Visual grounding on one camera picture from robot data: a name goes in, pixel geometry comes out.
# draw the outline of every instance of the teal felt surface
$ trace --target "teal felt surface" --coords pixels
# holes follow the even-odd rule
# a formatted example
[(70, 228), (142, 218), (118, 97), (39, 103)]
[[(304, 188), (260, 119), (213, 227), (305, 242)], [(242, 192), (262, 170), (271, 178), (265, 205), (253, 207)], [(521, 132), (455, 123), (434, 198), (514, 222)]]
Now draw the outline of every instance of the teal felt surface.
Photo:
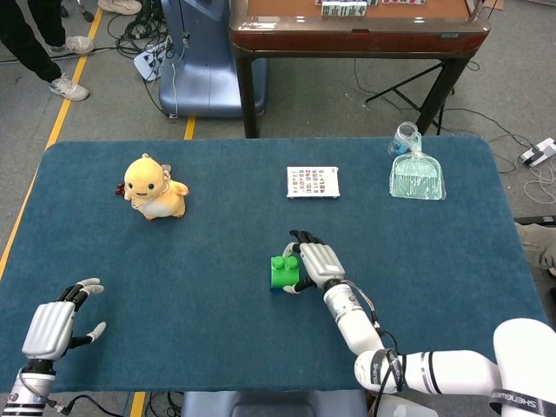
[[(63, 142), (36, 176), (0, 283), (0, 390), (26, 363), (36, 306), (91, 276), (106, 290), (76, 334), (95, 344), (56, 364), (57, 391), (355, 388), (355, 357), (314, 288), (268, 287), (269, 260), (306, 229), (374, 300), (403, 353), (472, 349), (493, 359), (496, 326), (546, 321), (488, 146), (425, 137), (447, 199), (388, 194), (388, 139)], [(182, 219), (146, 221), (115, 195), (148, 152), (186, 183)], [(286, 167), (338, 166), (337, 200), (286, 199)]]

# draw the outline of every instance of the robot finger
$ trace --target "robot finger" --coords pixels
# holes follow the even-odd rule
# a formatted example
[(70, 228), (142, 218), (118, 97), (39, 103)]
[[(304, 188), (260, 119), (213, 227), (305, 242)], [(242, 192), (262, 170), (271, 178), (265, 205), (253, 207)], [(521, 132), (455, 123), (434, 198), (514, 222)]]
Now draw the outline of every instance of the robot finger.
[(66, 288), (58, 297), (58, 301), (73, 301), (83, 288), (98, 285), (100, 284), (100, 282), (101, 280), (99, 280), (98, 278), (89, 278), (87, 280), (79, 281), (76, 285), (73, 286), (73, 288)]
[(70, 293), (70, 291), (72, 289), (73, 289), (73, 287), (67, 287), (66, 289), (64, 289), (64, 291), (62, 291), (60, 296), (58, 298), (56, 298), (56, 301), (66, 301), (66, 297), (68, 296), (68, 294)]
[(87, 335), (72, 337), (71, 340), (69, 341), (68, 348), (75, 349), (83, 345), (89, 345), (90, 343), (92, 343), (93, 341), (101, 337), (105, 328), (106, 328), (106, 321), (101, 321), (96, 325), (96, 327), (91, 332), (87, 333)]
[(322, 243), (322, 240), (305, 230), (291, 230), (289, 232), (292, 236), (297, 238), (299, 243)]
[(297, 282), (295, 285), (287, 285), (283, 288), (284, 291), (290, 294), (299, 294), (306, 288), (316, 287), (316, 283), (306, 276), (303, 280)]
[(83, 287), (79, 289), (79, 292), (73, 298), (73, 300), (68, 300), (73, 302), (76, 305), (76, 311), (82, 306), (82, 304), (87, 300), (89, 295), (100, 294), (104, 291), (104, 287), (102, 285), (88, 285), (87, 287)]
[(282, 252), (282, 256), (286, 257), (286, 256), (291, 256), (293, 253), (299, 254), (301, 251), (299, 249), (299, 243), (298, 242), (290, 242), (286, 248), (284, 249), (284, 251)]

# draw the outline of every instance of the card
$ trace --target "card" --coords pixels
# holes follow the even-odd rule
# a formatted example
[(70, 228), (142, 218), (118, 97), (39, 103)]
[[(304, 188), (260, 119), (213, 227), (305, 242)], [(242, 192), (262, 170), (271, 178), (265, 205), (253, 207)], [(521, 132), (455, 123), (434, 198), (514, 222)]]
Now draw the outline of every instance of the card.
[(288, 167), (288, 198), (338, 198), (338, 167)]

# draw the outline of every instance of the yellow plush toy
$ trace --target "yellow plush toy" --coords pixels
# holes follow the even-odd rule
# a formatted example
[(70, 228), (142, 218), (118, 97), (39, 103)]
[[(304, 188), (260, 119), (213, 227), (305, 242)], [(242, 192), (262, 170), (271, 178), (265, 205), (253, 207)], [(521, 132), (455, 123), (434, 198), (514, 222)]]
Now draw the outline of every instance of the yellow plush toy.
[(189, 189), (181, 182), (172, 181), (169, 172), (148, 154), (142, 154), (128, 166), (124, 181), (123, 198), (131, 200), (131, 207), (147, 220), (185, 215), (183, 197), (189, 194)]

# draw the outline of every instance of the table leg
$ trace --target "table leg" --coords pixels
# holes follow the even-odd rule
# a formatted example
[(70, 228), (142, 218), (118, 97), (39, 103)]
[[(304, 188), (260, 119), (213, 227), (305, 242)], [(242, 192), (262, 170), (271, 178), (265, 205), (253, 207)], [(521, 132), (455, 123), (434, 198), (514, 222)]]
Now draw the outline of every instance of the table leg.
[(253, 85), (253, 70), (249, 57), (238, 56), (236, 59), (237, 79), (242, 98), (243, 128), (246, 138), (258, 137), (257, 120), (255, 115), (255, 87)]
[(417, 119), (416, 124), (419, 128), (419, 132), (422, 134), (427, 132), (427, 129), (446, 101), (450, 91), (452, 91), (453, 86), (457, 83), (467, 63), (469, 63), (469, 59), (446, 60), (446, 65), (436, 78), (433, 87), (421, 107), (419, 119)]

